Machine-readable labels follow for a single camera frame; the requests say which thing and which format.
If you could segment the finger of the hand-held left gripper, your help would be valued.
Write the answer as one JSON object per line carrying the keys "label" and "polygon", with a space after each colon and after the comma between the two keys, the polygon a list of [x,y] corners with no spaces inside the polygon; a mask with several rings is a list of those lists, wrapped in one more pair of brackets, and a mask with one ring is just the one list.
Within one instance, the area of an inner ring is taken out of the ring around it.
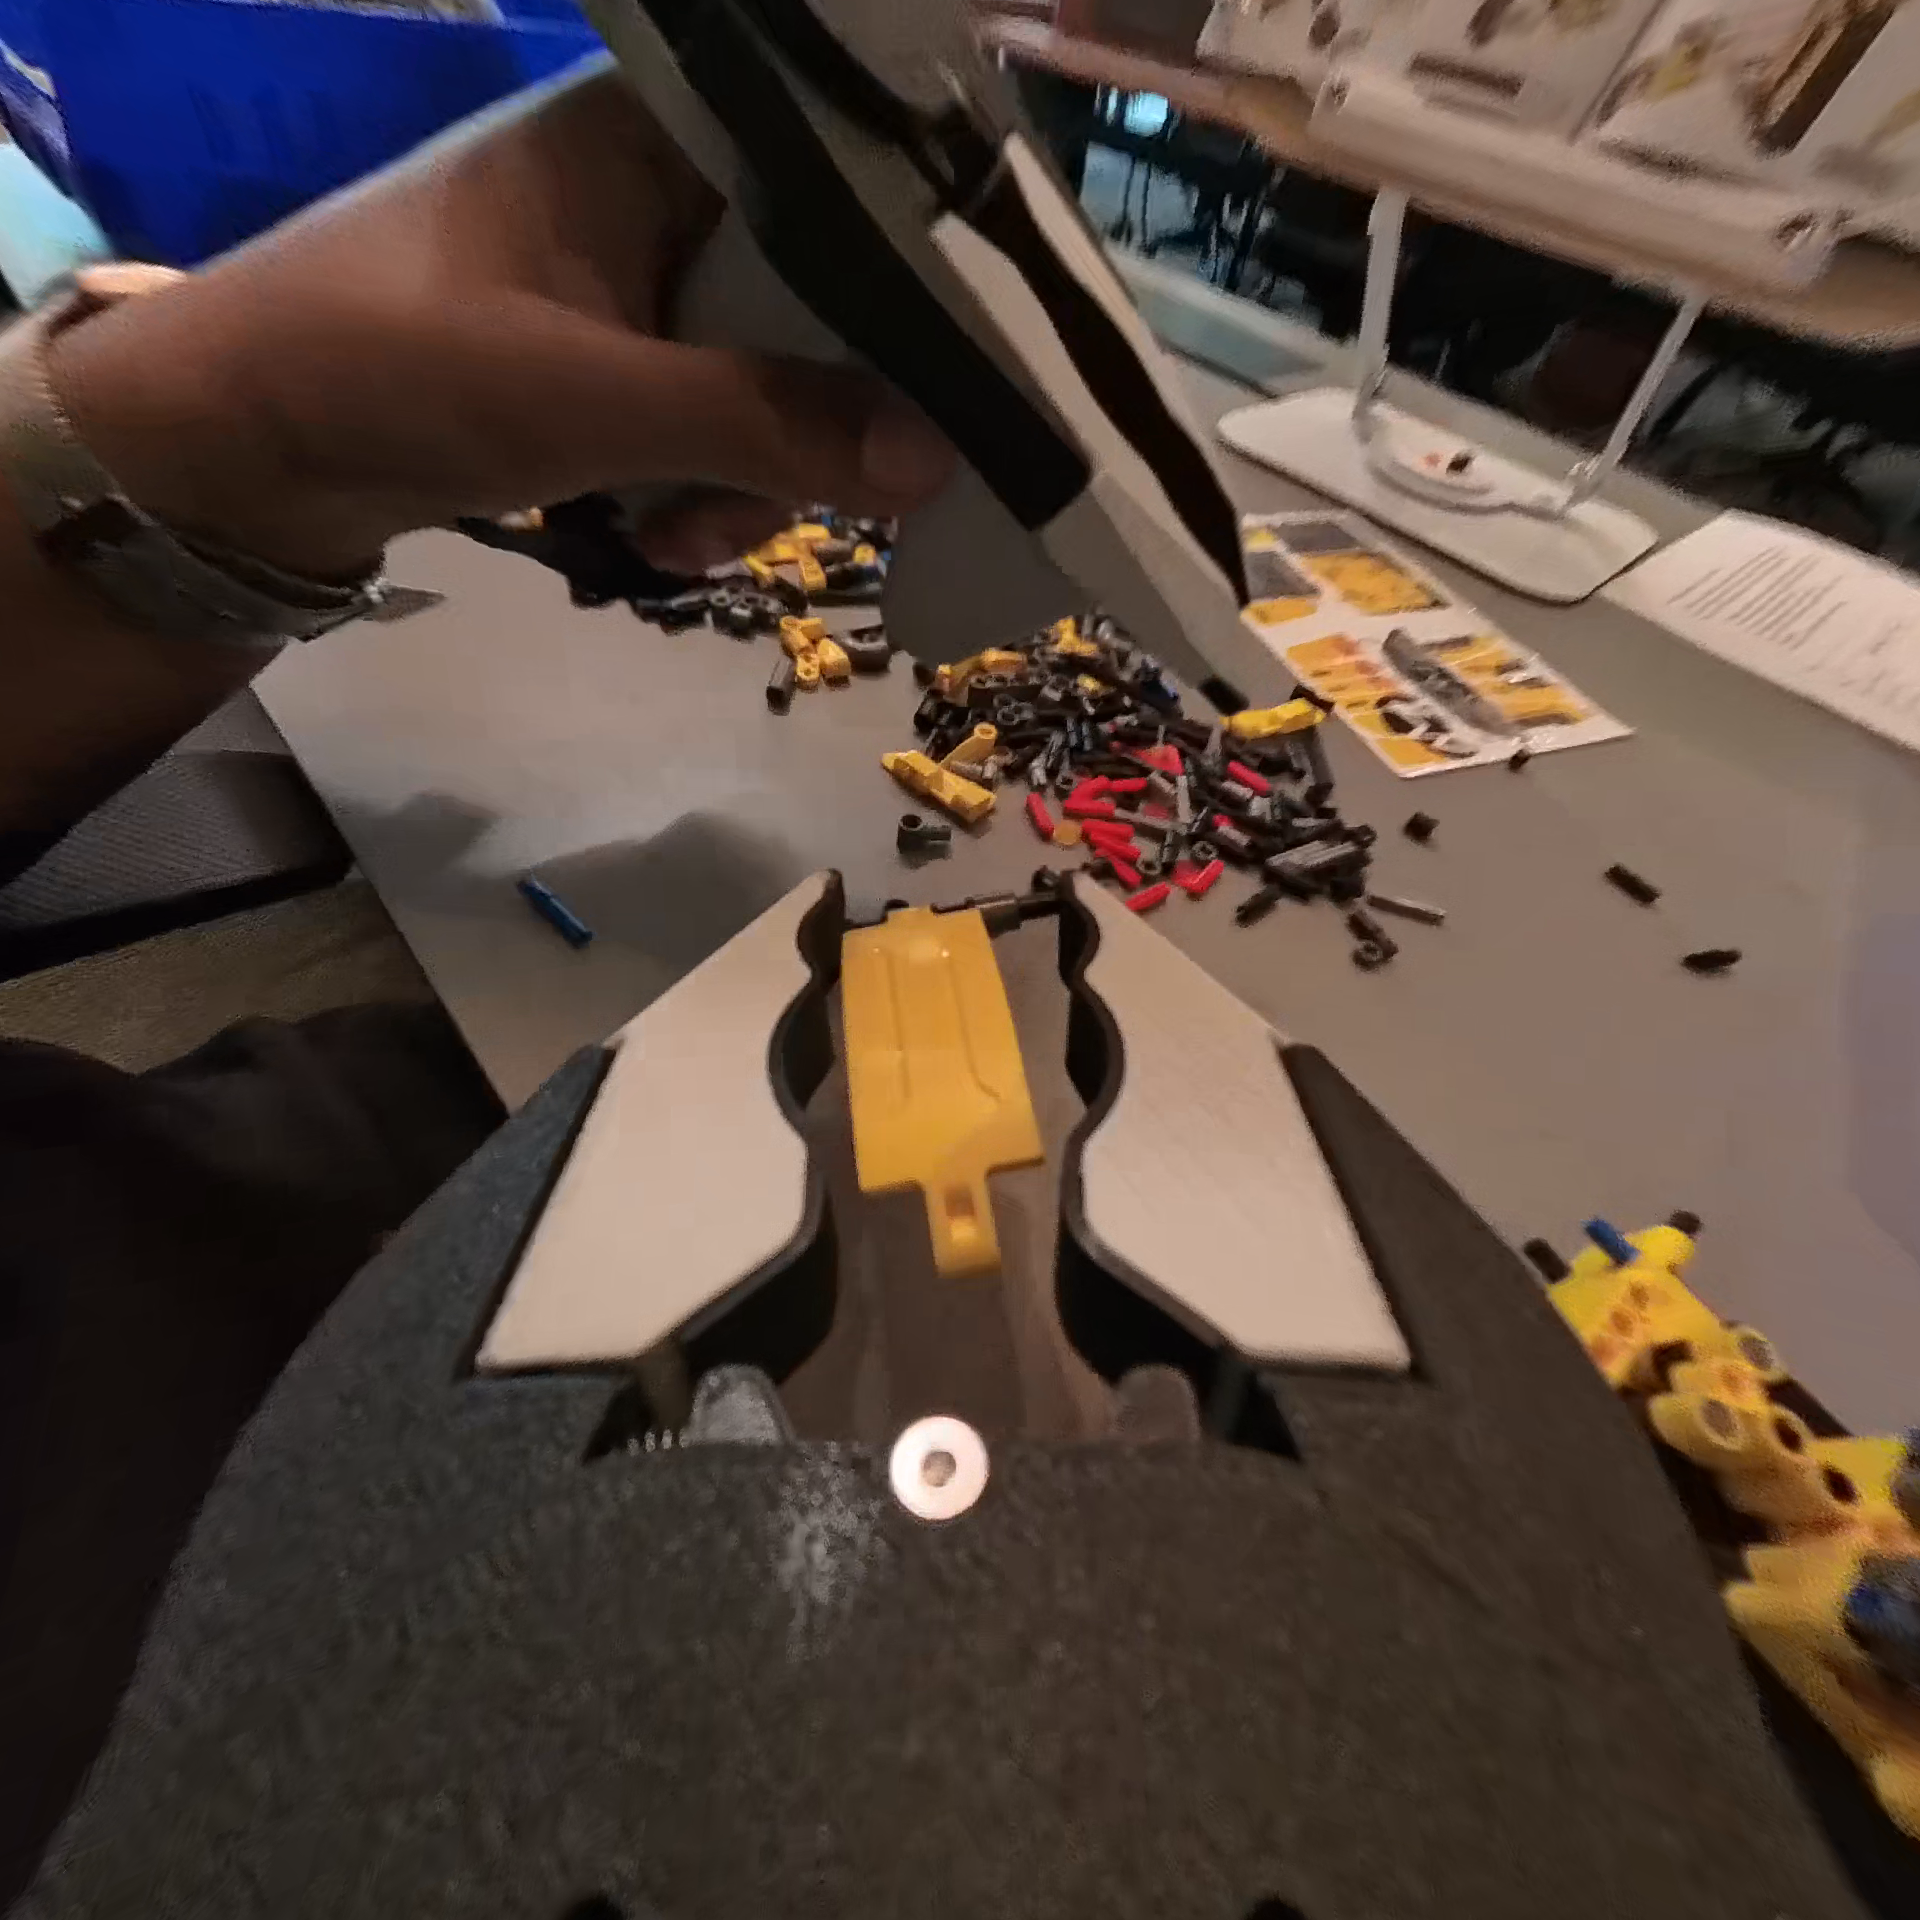
{"label": "finger of the hand-held left gripper", "polygon": [[1069,371],[1106,425],[1115,453],[1102,468],[1158,503],[1191,551],[1218,576],[1227,603],[1248,600],[1242,532],[1214,460],[1186,415],[1169,362],[1053,163],[1024,132],[999,139],[989,189],[989,237],[1002,251],[1061,341]]}
{"label": "finger of the hand-held left gripper", "polygon": [[946,660],[970,640],[999,642],[1072,603],[1091,603],[1216,705],[1273,707],[1291,697],[1291,677],[1246,608],[1227,603],[1218,576],[1169,523],[1169,512],[1133,492],[1133,460],[1120,457],[1120,473],[1102,468],[1099,457],[1115,453],[1114,437],[1013,263],[954,216],[935,224],[934,241],[1015,349],[1088,480],[1039,531],[1023,531],[983,468],[955,479],[934,506],[902,521],[883,597],[889,634],[917,658]]}

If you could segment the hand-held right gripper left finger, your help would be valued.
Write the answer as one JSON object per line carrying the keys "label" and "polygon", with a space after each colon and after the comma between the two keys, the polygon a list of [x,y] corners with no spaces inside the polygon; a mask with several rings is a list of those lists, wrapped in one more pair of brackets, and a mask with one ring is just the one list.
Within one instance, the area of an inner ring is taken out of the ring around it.
{"label": "hand-held right gripper left finger", "polygon": [[833,1065],[848,929],[800,880],[603,1048],[583,1117],[478,1337],[481,1376],[792,1378],[833,1330],[835,1232],[806,1115]]}

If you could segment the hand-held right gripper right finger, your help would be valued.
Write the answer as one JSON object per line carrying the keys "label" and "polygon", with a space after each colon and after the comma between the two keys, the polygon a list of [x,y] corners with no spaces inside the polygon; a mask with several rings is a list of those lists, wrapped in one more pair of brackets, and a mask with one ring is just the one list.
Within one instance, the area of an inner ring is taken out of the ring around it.
{"label": "hand-held right gripper right finger", "polygon": [[1407,1376],[1413,1353],[1291,1073],[1291,1039],[1085,875],[1058,889],[1063,1225],[1207,1353]]}

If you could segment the pile of small brick pieces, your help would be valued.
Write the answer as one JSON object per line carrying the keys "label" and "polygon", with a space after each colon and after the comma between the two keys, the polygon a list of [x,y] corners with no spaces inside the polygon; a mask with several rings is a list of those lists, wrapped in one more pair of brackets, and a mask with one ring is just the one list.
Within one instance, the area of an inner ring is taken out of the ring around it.
{"label": "pile of small brick pieces", "polygon": [[1402,929],[1443,929],[1443,906],[1385,891],[1378,833],[1339,805],[1311,700],[1206,723],[1115,617],[1061,615],[1011,642],[926,663],[881,620],[894,531],[809,511],[703,576],[637,571],[616,591],[664,634],[767,640],[771,714],[803,692],[913,679],[904,748],[881,776],[902,811],[962,837],[1023,824],[1042,850],[1104,882],[1139,916],[1200,904],[1233,875],[1256,927],[1285,906],[1329,906],[1355,970],[1402,953]]}

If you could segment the yellow brick assembly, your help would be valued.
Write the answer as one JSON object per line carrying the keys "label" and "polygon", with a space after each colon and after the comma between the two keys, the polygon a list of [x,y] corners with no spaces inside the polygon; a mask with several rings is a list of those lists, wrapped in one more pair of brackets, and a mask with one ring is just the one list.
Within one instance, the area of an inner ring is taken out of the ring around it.
{"label": "yellow brick assembly", "polygon": [[859,1195],[914,1195],[934,1271],[1005,1271],[993,1185],[1045,1163],[998,945],[1063,911],[1055,887],[897,904],[841,937],[840,1001]]}

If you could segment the person's left forearm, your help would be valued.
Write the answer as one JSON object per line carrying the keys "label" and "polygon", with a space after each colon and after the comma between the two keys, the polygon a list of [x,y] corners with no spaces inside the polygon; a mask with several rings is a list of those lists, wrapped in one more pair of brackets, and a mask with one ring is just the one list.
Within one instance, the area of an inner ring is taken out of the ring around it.
{"label": "person's left forearm", "polygon": [[[121,479],[191,538],[325,586],[377,571],[409,516],[393,488],[315,488],[312,475],[238,488]],[[5,833],[77,824],[298,648],[145,626],[55,564],[14,508],[2,587]]]}

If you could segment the person's left hand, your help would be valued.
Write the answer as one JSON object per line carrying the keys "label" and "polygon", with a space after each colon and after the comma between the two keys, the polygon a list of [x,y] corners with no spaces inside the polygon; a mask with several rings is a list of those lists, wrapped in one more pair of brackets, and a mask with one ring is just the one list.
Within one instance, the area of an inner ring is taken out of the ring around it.
{"label": "person's left hand", "polygon": [[664,337],[719,210],[589,75],[70,327],[46,367],[138,508],[312,580],[589,493],[662,489],[633,543],[678,575],[809,503],[937,496],[954,449],[874,375]]}

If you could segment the yellow printed instruction sheet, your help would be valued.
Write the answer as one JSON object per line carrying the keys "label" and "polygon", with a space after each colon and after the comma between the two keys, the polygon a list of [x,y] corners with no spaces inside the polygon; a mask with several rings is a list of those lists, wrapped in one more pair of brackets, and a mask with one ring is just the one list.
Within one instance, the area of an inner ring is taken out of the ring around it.
{"label": "yellow printed instruction sheet", "polygon": [[1547,658],[1344,512],[1243,516],[1251,626],[1306,700],[1416,783],[1632,736]]}

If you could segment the white document stand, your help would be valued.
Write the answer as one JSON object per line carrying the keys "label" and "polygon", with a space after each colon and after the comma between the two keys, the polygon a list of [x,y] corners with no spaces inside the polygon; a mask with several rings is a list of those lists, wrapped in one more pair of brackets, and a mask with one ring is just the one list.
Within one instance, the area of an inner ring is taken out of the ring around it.
{"label": "white document stand", "polygon": [[1600,489],[1637,437],[1706,300],[1697,290],[1678,298],[1607,442],[1565,475],[1535,471],[1385,397],[1407,217],[1409,194],[1376,192],[1351,385],[1243,405],[1216,423],[1216,437],[1239,457],[1489,583],[1543,605],[1577,605],[1657,547],[1654,528],[1605,506]]}

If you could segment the person's dark clothing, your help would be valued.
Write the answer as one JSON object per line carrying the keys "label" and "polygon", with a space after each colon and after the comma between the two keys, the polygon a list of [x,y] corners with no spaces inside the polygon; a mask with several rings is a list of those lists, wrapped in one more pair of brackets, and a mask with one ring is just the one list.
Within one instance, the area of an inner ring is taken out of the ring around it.
{"label": "person's dark clothing", "polygon": [[29,1041],[2,1060],[11,1905],[237,1435],[506,1108],[423,1003],[254,1020],[142,1073]]}

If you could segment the blue plastic storage bin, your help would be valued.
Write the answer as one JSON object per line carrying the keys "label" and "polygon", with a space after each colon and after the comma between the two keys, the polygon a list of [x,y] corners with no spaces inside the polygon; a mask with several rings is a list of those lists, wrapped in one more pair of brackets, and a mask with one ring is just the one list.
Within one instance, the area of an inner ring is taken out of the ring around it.
{"label": "blue plastic storage bin", "polygon": [[577,5],[5,3],[5,130],[192,267],[602,53]]}

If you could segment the white printed paper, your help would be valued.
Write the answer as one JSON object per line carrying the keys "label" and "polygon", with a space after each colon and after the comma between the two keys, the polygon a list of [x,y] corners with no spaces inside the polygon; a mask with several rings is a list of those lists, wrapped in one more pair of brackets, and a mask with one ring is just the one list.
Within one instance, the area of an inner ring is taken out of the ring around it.
{"label": "white printed paper", "polygon": [[1905,568],[1781,520],[1722,512],[1600,597],[1918,755],[1918,578]]}

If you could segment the yellow toy brick model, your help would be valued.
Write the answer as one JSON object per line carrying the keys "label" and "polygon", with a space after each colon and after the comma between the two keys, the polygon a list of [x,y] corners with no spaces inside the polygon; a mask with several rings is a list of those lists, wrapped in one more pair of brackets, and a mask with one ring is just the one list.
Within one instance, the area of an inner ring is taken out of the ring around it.
{"label": "yellow toy brick model", "polygon": [[1918,1439],[1854,1433],[1781,1347],[1693,1287],[1698,1220],[1523,1256],[1650,1440],[1744,1648],[1918,1839]]}

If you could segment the silver wristwatch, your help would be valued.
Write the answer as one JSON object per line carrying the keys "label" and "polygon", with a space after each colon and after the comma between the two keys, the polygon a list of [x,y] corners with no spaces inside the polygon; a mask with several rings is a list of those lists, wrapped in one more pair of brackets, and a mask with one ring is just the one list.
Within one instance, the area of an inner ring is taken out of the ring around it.
{"label": "silver wristwatch", "polygon": [[373,568],[354,583],[313,583],[197,544],[141,508],[70,421],[48,371],[54,341],[184,279],[153,263],[87,263],[51,282],[5,329],[2,479],[40,553],[127,625],[170,640],[271,658],[358,623],[395,625],[447,597]]}

